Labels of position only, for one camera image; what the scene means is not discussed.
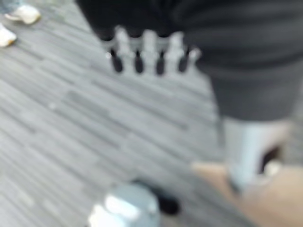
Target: gray floor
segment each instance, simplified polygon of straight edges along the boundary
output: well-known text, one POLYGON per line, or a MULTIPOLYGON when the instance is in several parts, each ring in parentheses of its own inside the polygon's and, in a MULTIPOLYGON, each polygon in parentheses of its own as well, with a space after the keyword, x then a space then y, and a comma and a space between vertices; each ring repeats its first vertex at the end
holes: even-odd
MULTIPOLYGON (((173 63, 171 74, 154 77, 150 33, 148 72, 136 76, 126 62, 115 75, 66 2, 41 5, 44 17, 31 27, 5 22, 20 39, 0 50, 0 226, 83 227, 106 189, 136 176, 181 198, 182 215, 164 217, 164 227, 253 226, 189 169, 224 159, 207 79, 195 69, 174 73, 173 63)), ((289 163, 303 163, 302 111, 289 163)))

